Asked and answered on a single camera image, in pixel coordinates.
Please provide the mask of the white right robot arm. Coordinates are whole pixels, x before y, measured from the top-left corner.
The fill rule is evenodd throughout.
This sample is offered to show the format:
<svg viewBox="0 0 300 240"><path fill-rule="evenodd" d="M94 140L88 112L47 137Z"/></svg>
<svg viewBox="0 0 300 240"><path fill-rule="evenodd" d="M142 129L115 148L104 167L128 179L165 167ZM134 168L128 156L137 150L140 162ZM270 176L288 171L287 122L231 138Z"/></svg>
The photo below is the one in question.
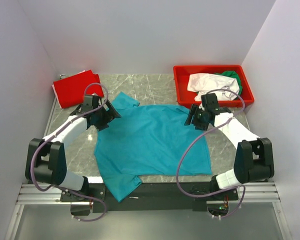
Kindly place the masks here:
<svg viewBox="0 0 300 240"><path fill-rule="evenodd" d="M267 137L260 138L252 133L229 108L221 107L213 90L201 96L201 106L191 105L184 124L194 125L197 130L203 131L191 143L192 146L206 134L220 130L233 144L236 154L233 167L211 179L209 193L193 194L183 190L183 194L192 198L211 196L220 200L229 190L274 176L272 142Z"/></svg>

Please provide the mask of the teal t-shirt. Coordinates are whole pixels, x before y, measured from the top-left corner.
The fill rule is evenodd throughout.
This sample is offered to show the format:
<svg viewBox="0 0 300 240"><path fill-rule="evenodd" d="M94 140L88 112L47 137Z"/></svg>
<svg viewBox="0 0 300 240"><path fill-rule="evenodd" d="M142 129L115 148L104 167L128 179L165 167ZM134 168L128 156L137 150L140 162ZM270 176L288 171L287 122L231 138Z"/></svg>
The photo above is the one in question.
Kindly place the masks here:
<svg viewBox="0 0 300 240"><path fill-rule="evenodd" d="M141 176L174 176L202 131L185 125L189 110L184 106L140 105L123 92L112 105L121 117L98 132L94 156L103 182L121 202L141 185Z"/></svg>

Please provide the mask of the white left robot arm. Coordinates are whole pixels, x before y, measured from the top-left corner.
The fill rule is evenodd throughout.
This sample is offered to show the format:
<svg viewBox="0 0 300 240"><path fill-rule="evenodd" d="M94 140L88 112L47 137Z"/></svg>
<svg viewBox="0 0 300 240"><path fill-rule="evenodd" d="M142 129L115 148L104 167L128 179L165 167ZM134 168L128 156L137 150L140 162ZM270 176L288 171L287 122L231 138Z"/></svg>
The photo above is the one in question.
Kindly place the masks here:
<svg viewBox="0 0 300 240"><path fill-rule="evenodd" d="M102 131L120 117L109 100L102 101L100 96L86 94L83 103L59 128L42 139L34 138L29 142L26 179L32 181L35 178L40 183L72 190L78 201L86 200L90 195L88 178L67 169L66 149L91 126Z"/></svg>

